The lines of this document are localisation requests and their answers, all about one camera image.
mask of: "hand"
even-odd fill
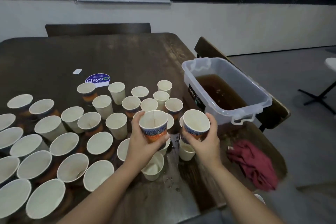
[[[204,141],[196,140],[183,127],[183,136],[194,148],[202,164],[212,172],[217,167],[223,166],[219,156],[219,138],[217,137],[217,122],[214,116],[209,113],[205,114],[210,120],[210,129]]]
[[[153,143],[148,143],[146,137],[139,126],[140,118],[145,114],[142,111],[135,115],[132,120],[132,134],[129,141],[125,163],[136,168],[140,172],[151,160],[157,150],[169,139],[170,135],[166,134]]]

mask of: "plastic container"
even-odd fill
[[[198,58],[184,61],[184,82],[195,103],[204,112],[212,114],[218,125],[232,123],[243,125],[245,121],[253,121],[255,115],[272,104],[272,98],[261,86],[246,76],[234,65],[222,58]],[[198,83],[195,77],[217,74],[248,104],[246,107],[224,110],[220,108]]]

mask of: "wet table surface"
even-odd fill
[[[184,72],[181,64],[195,56],[183,42],[171,33],[60,36],[14,38],[0,43],[0,75],[2,93],[0,114],[10,110],[6,103],[19,94],[31,94],[34,102],[50,98],[62,112],[71,106],[87,107],[76,88],[95,73],[106,73],[112,82],[126,85],[126,96],[132,88],[145,86],[149,97],[157,91],[157,82],[163,79],[173,83],[171,97],[183,99],[184,110],[193,108],[185,94]],[[99,95],[109,95],[107,87],[97,88]],[[124,112],[113,103],[114,112]],[[32,127],[25,131],[32,133]],[[225,206],[225,199],[217,184],[195,156],[184,162],[179,158],[179,125],[174,124],[172,143],[164,159],[160,177],[147,181],[139,174],[131,183],[111,218],[110,223],[178,223],[195,217],[209,209]],[[279,177],[287,169],[281,154],[252,123],[238,130],[219,135],[223,164],[247,188],[253,184],[244,177],[239,166],[226,157],[227,146],[238,139],[247,139],[261,149],[272,161]],[[114,140],[115,153],[111,159],[115,169],[120,166],[116,149],[120,141]],[[72,207],[88,195],[84,188],[73,191]]]

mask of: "person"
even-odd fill
[[[170,137],[166,134],[154,143],[147,143],[139,126],[139,120],[144,113],[144,111],[139,113],[132,120],[132,134],[122,166],[65,215],[58,224],[105,224],[109,221],[128,185]],[[217,122],[211,114],[206,115],[210,120],[210,129],[204,141],[196,140],[185,130],[183,135],[219,185],[237,222],[239,224],[283,224],[279,217],[222,165],[219,156]]]

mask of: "black label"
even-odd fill
[[[190,84],[188,86],[188,91],[191,97],[193,98],[193,100],[195,101],[195,104],[202,110],[202,112],[204,112],[205,104],[203,104],[202,100],[198,97],[198,95],[193,90],[193,88],[190,86]]]

